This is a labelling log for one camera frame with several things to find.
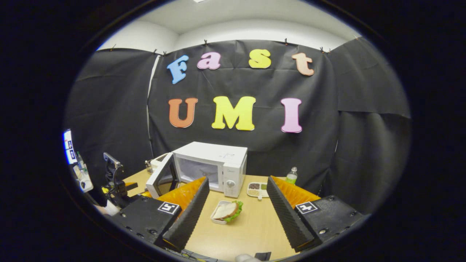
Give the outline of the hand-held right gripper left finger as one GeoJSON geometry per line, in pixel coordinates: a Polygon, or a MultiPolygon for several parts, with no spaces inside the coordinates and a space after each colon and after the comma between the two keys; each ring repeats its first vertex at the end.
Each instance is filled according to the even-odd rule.
{"type": "Polygon", "coordinates": [[[141,196],[109,219],[144,241],[181,252],[187,244],[210,192],[206,177],[158,199],[141,196]]]}

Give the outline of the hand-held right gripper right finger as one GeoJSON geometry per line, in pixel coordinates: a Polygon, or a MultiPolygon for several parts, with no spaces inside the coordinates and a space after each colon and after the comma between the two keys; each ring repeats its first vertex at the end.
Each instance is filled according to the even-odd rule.
{"type": "Polygon", "coordinates": [[[291,248],[296,252],[334,242],[368,219],[340,198],[323,198],[270,176],[266,188],[291,248]]]}

